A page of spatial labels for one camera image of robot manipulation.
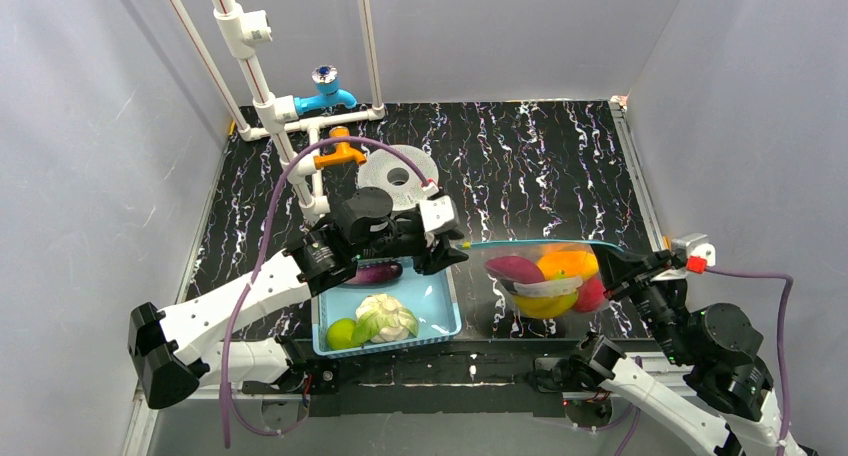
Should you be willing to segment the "orange carrot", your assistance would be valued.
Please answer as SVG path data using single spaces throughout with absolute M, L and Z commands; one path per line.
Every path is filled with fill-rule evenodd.
M 550 252 L 536 261 L 547 280 L 580 277 L 583 281 L 598 273 L 594 253 L 584 250 Z

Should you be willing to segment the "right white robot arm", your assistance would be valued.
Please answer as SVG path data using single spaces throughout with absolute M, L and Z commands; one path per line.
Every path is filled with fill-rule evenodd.
M 633 303 L 668 363 L 686 368 L 682 380 L 703 404 L 687 401 L 595 332 L 566 358 L 538 359 L 528 378 L 539 391 L 617 395 L 700 455 L 815 454 L 790 432 L 788 390 L 775 388 L 759 355 L 763 336 L 746 313 L 731 303 L 687 309 L 687 276 L 716 270 L 716 250 L 706 236 L 647 254 L 611 245 L 593 253 L 606 297 Z

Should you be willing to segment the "clear zip top bag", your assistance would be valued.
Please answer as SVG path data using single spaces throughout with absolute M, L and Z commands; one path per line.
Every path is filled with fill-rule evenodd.
M 535 320 L 605 309 L 600 257 L 622 251 L 602 241 L 559 239 L 464 242 L 458 249 L 496 298 Z

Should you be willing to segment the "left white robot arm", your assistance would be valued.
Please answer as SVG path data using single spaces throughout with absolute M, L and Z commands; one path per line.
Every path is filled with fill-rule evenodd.
M 259 267 L 190 301 L 129 316 L 127 350 L 147 405 L 164 409 L 199 388 L 228 382 L 277 384 L 308 365 L 273 338 L 234 342 L 235 331 L 283 307 L 354 279 L 363 260 L 408 258 L 422 276 L 467 260 L 453 246 L 458 211 L 442 191 L 394 212 L 380 188 L 354 192 Z

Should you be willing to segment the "large yellow banana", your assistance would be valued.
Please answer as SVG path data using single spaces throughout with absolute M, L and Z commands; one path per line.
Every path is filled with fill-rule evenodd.
M 548 280 L 533 284 L 514 284 L 510 296 L 525 317 L 552 319 L 571 310 L 578 300 L 581 277 Z

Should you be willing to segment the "red apple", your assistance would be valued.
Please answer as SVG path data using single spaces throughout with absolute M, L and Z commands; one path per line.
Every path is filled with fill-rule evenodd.
M 578 288 L 578 297 L 571 310 L 577 313 L 590 313 L 605 304 L 605 287 L 602 280 L 595 276 Z

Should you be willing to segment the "magenta sweet potato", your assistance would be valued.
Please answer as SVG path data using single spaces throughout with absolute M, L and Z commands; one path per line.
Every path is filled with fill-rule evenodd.
M 546 281 L 544 273 L 531 260 L 508 255 L 489 259 L 484 267 L 487 273 L 498 279 L 520 284 L 536 284 Z

